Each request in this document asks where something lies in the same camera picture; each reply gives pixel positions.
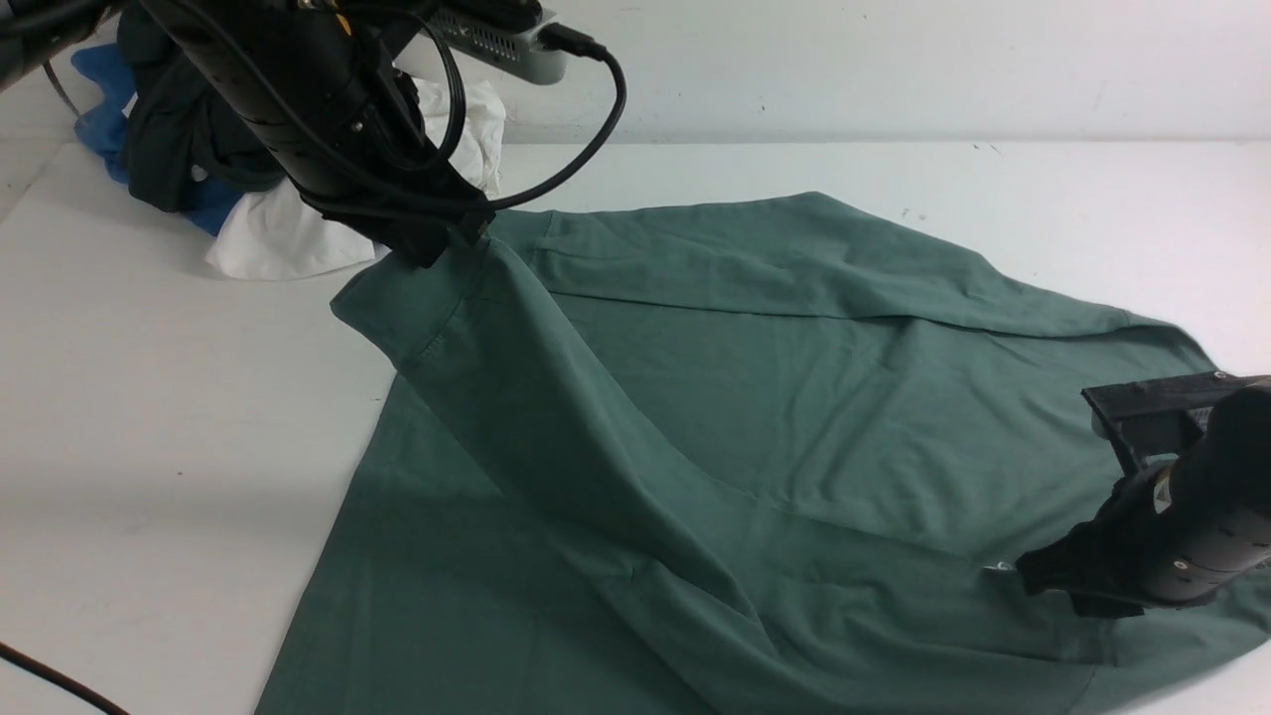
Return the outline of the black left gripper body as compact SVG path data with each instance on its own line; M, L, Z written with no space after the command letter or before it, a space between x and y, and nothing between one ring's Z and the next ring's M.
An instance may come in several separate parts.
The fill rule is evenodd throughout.
M430 151L301 149L297 190L322 217L408 262L430 267L451 246L486 236L494 210L477 187Z

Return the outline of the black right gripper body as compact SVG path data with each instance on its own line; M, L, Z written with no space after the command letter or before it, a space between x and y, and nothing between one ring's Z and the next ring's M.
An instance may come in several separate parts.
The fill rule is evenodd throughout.
M1073 526L1057 542L1032 549L1014 563L1027 596L1066 593L1082 618L1136 618L1149 608L1191 610L1207 605L1207 596L1167 601L1149 596L1138 575L1139 544L1120 535L1150 505L1149 478L1122 478L1096 517Z

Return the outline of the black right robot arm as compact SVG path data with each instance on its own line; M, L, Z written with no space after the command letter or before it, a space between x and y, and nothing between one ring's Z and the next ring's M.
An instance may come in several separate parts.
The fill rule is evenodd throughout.
M1195 372L1089 386L1092 427L1121 467L1096 516L1016 561L1023 592L1083 618L1207 605L1268 563L1267 376Z

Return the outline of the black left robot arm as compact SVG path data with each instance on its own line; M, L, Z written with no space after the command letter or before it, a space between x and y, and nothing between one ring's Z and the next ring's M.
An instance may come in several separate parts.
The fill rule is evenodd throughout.
M421 1L5 1L3 85L80 44L111 17L103 100L78 135L135 199L207 231L249 192L289 185L318 217L428 267L494 221L454 166L466 88L438 44L445 104L397 63L438 38Z

